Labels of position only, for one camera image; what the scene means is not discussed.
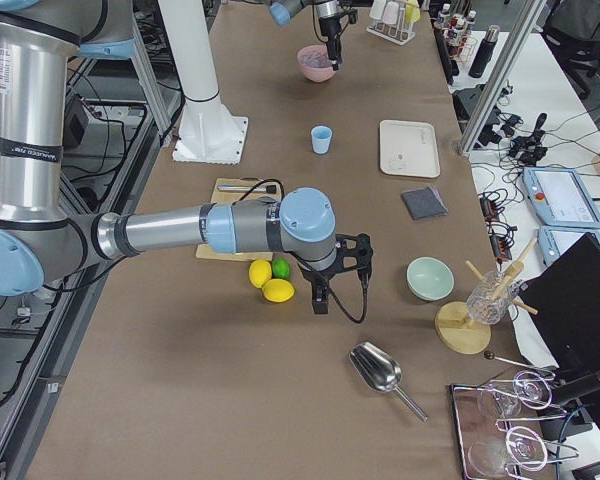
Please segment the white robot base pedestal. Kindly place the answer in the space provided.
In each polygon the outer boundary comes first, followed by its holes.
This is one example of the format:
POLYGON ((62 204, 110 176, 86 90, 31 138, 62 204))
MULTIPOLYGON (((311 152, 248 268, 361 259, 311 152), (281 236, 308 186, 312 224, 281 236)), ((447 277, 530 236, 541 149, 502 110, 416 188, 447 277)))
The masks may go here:
POLYGON ((221 100, 203 4, 166 0, 159 8, 185 98, 173 159, 239 164, 248 119, 221 100))

